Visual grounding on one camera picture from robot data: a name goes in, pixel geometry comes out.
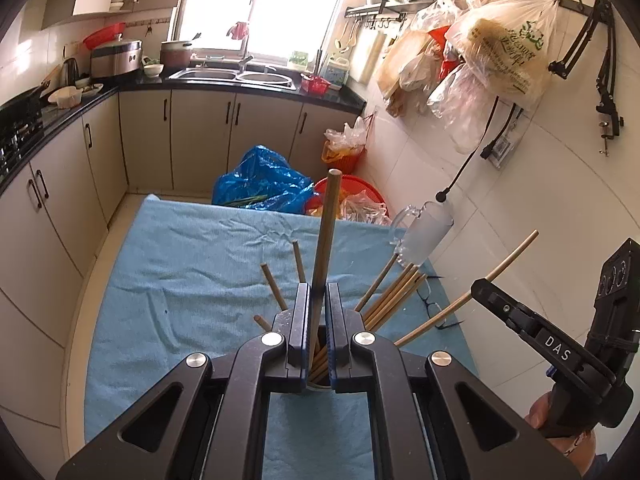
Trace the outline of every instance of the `window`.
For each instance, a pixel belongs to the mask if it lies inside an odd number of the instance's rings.
[[[248,51],[258,60],[286,63],[299,50],[315,56],[336,0],[186,0],[179,39],[202,34],[194,47],[239,55],[242,42],[226,37],[235,22],[249,21]]]

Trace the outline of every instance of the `glass mug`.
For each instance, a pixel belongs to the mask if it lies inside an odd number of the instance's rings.
[[[402,239],[396,237],[396,231],[405,216],[415,216]],[[441,204],[425,202],[418,209],[408,205],[399,212],[389,226],[390,243],[396,246],[400,254],[398,262],[402,265],[421,266],[453,225],[453,218]]]

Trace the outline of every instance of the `bowl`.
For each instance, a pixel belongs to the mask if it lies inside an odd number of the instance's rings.
[[[57,104],[60,109],[73,108],[80,104],[81,97],[82,90],[77,89],[75,86],[65,86],[53,92],[48,101]]]
[[[94,83],[82,88],[82,97],[93,97],[97,95],[104,85],[102,83]]]
[[[164,69],[163,64],[145,65],[145,75],[148,77],[158,77]]]
[[[76,81],[76,88],[78,88],[78,89],[84,88],[90,82],[91,82],[91,78],[90,77],[85,77],[85,78],[82,78],[82,79],[78,79],[78,81]]]

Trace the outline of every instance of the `black countertop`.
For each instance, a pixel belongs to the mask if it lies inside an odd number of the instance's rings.
[[[228,81],[195,81],[168,79],[164,77],[149,78],[139,74],[133,79],[120,82],[117,85],[106,84],[102,91],[94,97],[83,98],[82,102],[75,108],[69,110],[58,110],[55,105],[49,105],[42,109],[42,123],[44,126],[44,137],[29,150],[22,154],[22,158],[16,166],[11,168],[8,174],[0,175],[0,195],[14,179],[15,175],[29,163],[33,156],[38,153],[57,133],[75,121],[83,113],[86,113],[98,103],[111,97],[119,91],[135,90],[211,90],[218,92],[234,92],[239,94],[256,94],[272,96],[279,99],[289,99],[302,103],[309,103],[345,112],[352,112],[360,115],[364,111],[366,101],[344,86],[339,92],[329,89],[324,96],[307,94],[300,89],[300,83],[296,83],[296,90],[283,88],[265,88],[255,84],[237,83]]]

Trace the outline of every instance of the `silver screw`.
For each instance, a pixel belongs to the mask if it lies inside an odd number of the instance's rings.
[[[189,368],[200,368],[206,362],[206,355],[201,354],[200,352],[187,355],[187,366]]]
[[[359,345],[370,345],[376,340],[376,336],[374,336],[371,332],[358,332],[355,336],[353,336],[353,340]]]
[[[284,338],[278,334],[277,332],[267,332],[265,335],[262,336],[262,338],[260,339],[262,341],[262,344],[267,345],[267,346],[277,346],[280,343],[282,343],[282,340]]]
[[[451,355],[443,350],[438,350],[431,354],[431,361],[438,366],[449,366],[451,364]]]

